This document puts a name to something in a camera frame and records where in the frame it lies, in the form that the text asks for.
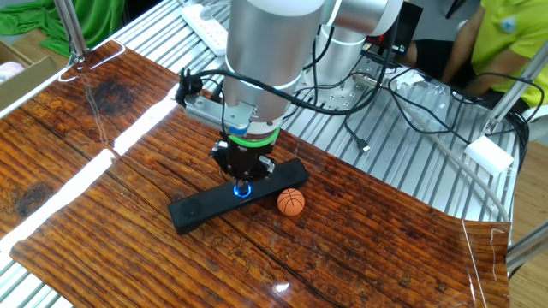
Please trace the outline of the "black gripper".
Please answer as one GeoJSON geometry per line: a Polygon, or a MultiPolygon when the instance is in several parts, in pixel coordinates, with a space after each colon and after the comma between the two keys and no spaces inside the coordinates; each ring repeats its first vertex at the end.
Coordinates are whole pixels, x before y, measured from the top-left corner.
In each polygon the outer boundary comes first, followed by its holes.
{"type": "Polygon", "coordinates": [[[225,175],[229,175],[238,187],[247,186],[254,181],[270,178],[276,162],[267,155],[272,152],[272,145],[247,147],[231,140],[218,139],[211,149],[213,158],[225,175]]]}

